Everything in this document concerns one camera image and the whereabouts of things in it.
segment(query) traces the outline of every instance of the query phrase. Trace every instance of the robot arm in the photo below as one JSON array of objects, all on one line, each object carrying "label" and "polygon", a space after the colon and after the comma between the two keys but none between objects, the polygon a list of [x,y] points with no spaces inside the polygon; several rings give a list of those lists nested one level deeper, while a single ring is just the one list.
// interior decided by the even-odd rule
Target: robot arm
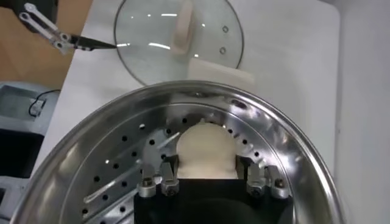
[{"label": "robot arm", "polygon": [[0,7],[11,9],[32,32],[39,33],[62,54],[71,48],[83,51],[114,49],[115,45],[62,32],[55,25],[58,0],[0,0]]}]

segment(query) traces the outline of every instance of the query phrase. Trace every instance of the white wall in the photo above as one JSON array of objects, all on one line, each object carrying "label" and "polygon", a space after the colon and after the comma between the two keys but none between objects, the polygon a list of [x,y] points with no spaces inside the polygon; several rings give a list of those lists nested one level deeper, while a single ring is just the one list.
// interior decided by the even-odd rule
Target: white wall
[{"label": "white wall", "polygon": [[349,223],[390,223],[390,1],[338,0],[336,184]]}]

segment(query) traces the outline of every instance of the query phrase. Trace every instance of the screw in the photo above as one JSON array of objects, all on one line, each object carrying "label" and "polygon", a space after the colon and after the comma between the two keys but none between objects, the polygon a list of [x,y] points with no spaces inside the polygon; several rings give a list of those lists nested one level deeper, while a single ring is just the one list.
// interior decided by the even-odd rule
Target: screw
[{"label": "screw", "polygon": [[252,189],[252,191],[250,192],[251,196],[255,197],[255,198],[260,198],[260,191],[258,189]]},{"label": "screw", "polygon": [[21,13],[23,19],[29,19],[29,16],[27,13]]},{"label": "screw", "polygon": [[275,186],[277,188],[284,188],[285,184],[284,184],[282,179],[278,178],[278,179],[275,180]]},{"label": "screw", "polygon": [[34,10],[34,7],[32,5],[26,5],[25,8],[27,10]]},{"label": "screw", "polygon": [[152,178],[147,177],[147,178],[145,178],[145,179],[142,180],[142,186],[144,186],[144,187],[149,187],[149,186],[151,186],[151,185],[153,185],[153,180],[152,180]]},{"label": "screw", "polygon": [[224,33],[227,33],[229,31],[229,28],[227,26],[224,26],[222,27],[222,30],[224,31]]},{"label": "screw", "polygon": [[225,47],[219,48],[219,53],[225,54],[226,53],[226,48]]},{"label": "screw", "polygon": [[174,194],[176,194],[176,191],[173,190],[172,188],[168,188],[165,192],[166,196],[170,197],[170,196],[173,196]]}]

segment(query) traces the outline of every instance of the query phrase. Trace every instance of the glass lid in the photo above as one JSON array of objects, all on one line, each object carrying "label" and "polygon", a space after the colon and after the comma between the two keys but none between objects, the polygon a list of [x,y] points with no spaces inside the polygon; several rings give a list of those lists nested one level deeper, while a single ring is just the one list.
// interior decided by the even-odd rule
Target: glass lid
[{"label": "glass lid", "polygon": [[193,57],[237,68],[244,47],[226,0],[124,0],[115,41],[124,66],[144,85],[186,79]]}]

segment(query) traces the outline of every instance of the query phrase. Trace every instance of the white tabletop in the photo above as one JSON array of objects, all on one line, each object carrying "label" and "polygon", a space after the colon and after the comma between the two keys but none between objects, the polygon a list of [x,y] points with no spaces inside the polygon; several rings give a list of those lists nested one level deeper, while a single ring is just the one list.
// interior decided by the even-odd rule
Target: white tabletop
[{"label": "white tabletop", "polygon": [[[82,35],[114,43],[122,0],[94,0]],[[339,14],[315,0],[231,0],[244,31],[240,69],[257,93],[308,135],[333,171]],[[114,98],[140,88],[116,50],[77,51],[66,76],[34,172],[75,125]]]}]

